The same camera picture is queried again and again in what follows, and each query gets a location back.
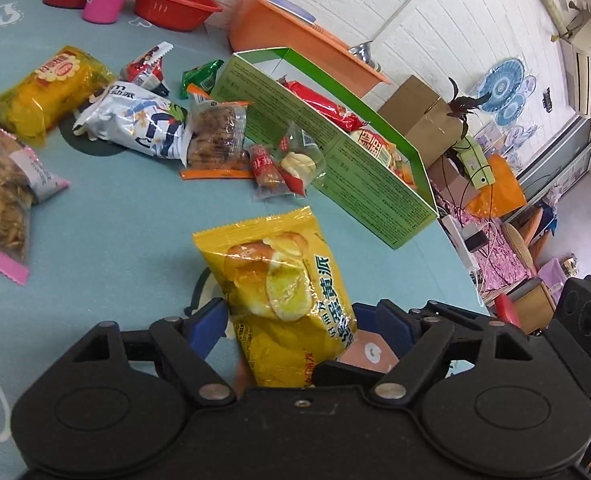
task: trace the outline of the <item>yellow snack bag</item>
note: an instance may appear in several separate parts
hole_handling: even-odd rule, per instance
[[[93,56],[65,46],[0,94],[0,126],[26,142],[41,144],[66,114],[112,79],[109,69]]]
[[[357,330],[338,266],[305,207],[193,235],[260,386],[310,386]]]

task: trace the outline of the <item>round table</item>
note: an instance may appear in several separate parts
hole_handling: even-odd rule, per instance
[[[164,59],[175,100],[182,71],[230,56],[226,33],[216,29],[170,32],[128,9],[114,25],[93,25],[78,10],[54,9],[41,0],[2,0],[0,91],[66,44],[118,72],[160,41],[175,45]],[[71,186],[32,210],[27,285],[0,274],[0,384],[11,405],[97,322],[112,319],[123,330],[136,330],[181,315],[206,267],[192,232],[307,204],[351,301],[388,298],[408,310],[432,299],[483,312],[437,222],[393,251],[315,189],[306,200],[254,202],[250,181],[184,182],[178,161],[130,151],[91,156],[59,132],[37,153]],[[238,358],[237,342],[222,339],[208,361],[230,378]],[[0,429],[3,420],[0,404]],[[23,469],[12,440],[0,444],[0,479],[16,478]]]

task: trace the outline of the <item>pink sealed edge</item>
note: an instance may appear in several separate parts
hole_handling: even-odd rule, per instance
[[[0,272],[18,285],[26,285],[28,268],[0,251]]]

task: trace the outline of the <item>orange plastic basin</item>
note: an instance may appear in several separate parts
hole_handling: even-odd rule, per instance
[[[269,0],[242,0],[230,24],[233,50],[288,46],[314,62],[358,97],[389,78],[349,54],[349,46],[328,31],[275,7]]]

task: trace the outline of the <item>small green box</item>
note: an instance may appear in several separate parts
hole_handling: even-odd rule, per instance
[[[417,192],[381,165],[342,129],[288,91],[286,76],[344,105],[369,123],[368,128],[395,143],[409,159]],[[312,62],[290,48],[234,54],[211,93],[217,101],[249,101],[246,135],[275,146],[294,121],[319,144],[327,174],[317,187],[345,211],[398,249],[437,218],[435,200],[418,151],[371,110]]]

